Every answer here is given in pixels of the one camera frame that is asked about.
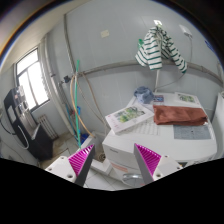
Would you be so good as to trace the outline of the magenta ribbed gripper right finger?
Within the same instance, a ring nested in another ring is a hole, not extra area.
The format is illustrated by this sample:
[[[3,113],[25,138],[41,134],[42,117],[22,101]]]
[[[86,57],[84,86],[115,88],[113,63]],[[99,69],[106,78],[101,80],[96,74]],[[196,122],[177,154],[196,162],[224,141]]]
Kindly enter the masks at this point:
[[[137,186],[145,186],[182,169],[170,156],[159,155],[139,144],[134,144],[134,155],[140,169],[134,178]]]

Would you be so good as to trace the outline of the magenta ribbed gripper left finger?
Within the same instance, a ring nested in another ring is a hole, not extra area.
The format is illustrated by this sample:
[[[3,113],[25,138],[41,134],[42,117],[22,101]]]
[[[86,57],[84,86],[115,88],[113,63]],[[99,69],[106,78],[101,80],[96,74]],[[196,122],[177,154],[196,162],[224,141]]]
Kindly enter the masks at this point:
[[[46,171],[82,187],[94,155],[95,145],[92,144],[69,157],[60,156],[46,168]]]

